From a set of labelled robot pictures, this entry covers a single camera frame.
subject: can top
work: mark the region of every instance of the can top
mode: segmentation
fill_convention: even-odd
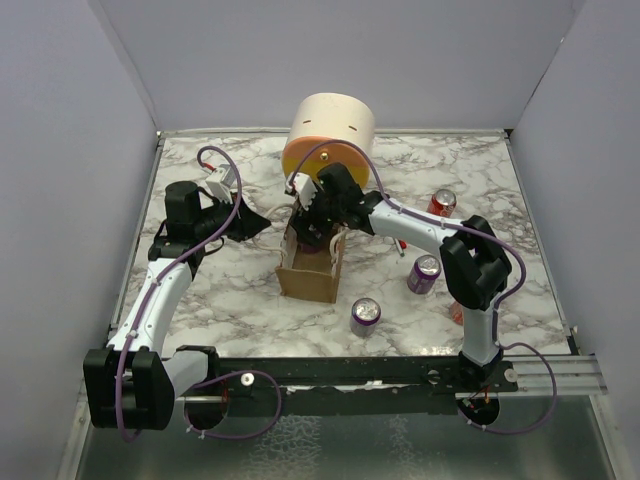
[[[440,275],[440,260],[433,255],[423,255],[418,257],[415,263],[418,274],[423,278],[436,278]]]
[[[456,204],[456,194],[446,188],[441,188],[435,193],[436,202],[443,207],[453,207]]]
[[[362,325],[373,325],[380,320],[380,305],[373,298],[356,300],[351,308],[351,316]]]

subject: cream cylinder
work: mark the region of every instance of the cream cylinder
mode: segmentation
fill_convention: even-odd
[[[375,120],[360,100],[339,93],[317,93],[305,98],[296,113],[287,144],[282,152],[282,169],[289,175],[314,146],[330,139],[347,140],[371,154]],[[300,170],[317,180],[318,170],[334,162],[343,163],[364,187],[369,166],[352,147],[341,144],[318,149]]]

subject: white marble tabletop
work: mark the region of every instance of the white marble tabletop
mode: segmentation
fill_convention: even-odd
[[[178,180],[204,186],[206,173],[195,155],[204,145],[222,147],[238,163],[247,203],[259,213],[291,198],[283,194],[280,154],[284,135],[237,138],[167,139],[149,203],[125,298],[123,317],[142,284],[147,251],[164,219],[164,189]],[[454,218],[473,214],[489,220],[496,235],[523,256],[524,288],[501,307],[503,343],[525,341],[545,353],[569,353],[522,193],[501,136],[400,136],[376,138],[372,160],[387,192],[424,209],[440,187],[458,195]],[[214,157],[211,162],[221,162]],[[368,188],[373,188],[370,181]],[[288,211],[260,236],[276,245]],[[401,258],[388,238],[354,232],[347,237],[338,300],[335,305],[283,297],[275,275],[277,253],[251,242],[227,241],[206,257],[179,304],[163,355],[181,345],[215,346],[224,356],[327,357],[382,355],[452,355],[462,344],[463,328],[448,314],[452,302],[444,278],[426,296],[409,291],[405,279],[421,251],[409,247]],[[509,279],[519,277],[517,264]],[[380,303],[382,320],[374,334],[361,339],[349,330],[351,305],[369,296]]]

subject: table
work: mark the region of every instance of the table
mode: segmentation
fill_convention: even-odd
[[[264,213],[272,206],[291,202],[283,193],[280,164],[285,142],[283,134],[166,139],[121,319],[138,295],[148,248],[165,217],[165,187],[178,180],[204,186],[207,173],[195,161],[198,149],[217,145],[229,153],[239,165],[245,200]],[[449,188],[458,195],[455,218],[473,214],[487,218],[496,235],[521,253],[528,277],[524,288],[501,307],[501,341],[528,342],[544,353],[569,353],[503,135],[381,136],[375,139],[372,151],[372,160],[391,196],[424,209],[432,192]],[[212,157],[210,161],[215,164],[222,159]],[[374,187],[371,180],[367,189]],[[262,243],[276,245],[280,241],[287,215],[284,210],[275,216],[273,227],[261,234]],[[444,278],[427,296],[413,294],[405,284],[419,255],[420,250],[409,247],[401,258],[391,239],[351,233],[338,300],[330,305],[283,297],[274,272],[279,255],[259,250],[251,242],[228,241],[200,266],[176,310],[163,356],[171,356],[177,347],[187,344],[215,346],[220,355],[233,357],[456,354],[463,328],[449,317],[452,298]],[[513,263],[510,285],[520,275]],[[351,305],[363,296],[376,299],[383,311],[382,321],[367,339],[353,335],[348,324]]]

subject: cardboard box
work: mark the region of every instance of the cardboard box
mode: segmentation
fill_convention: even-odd
[[[282,295],[312,302],[336,303],[346,242],[344,236],[338,242],[338,255],[332,264],[329,240],[319,252],[305,253],[300,249],[295,230],[287,226],[283,239],[286,255],[282,264],[276,267]]]

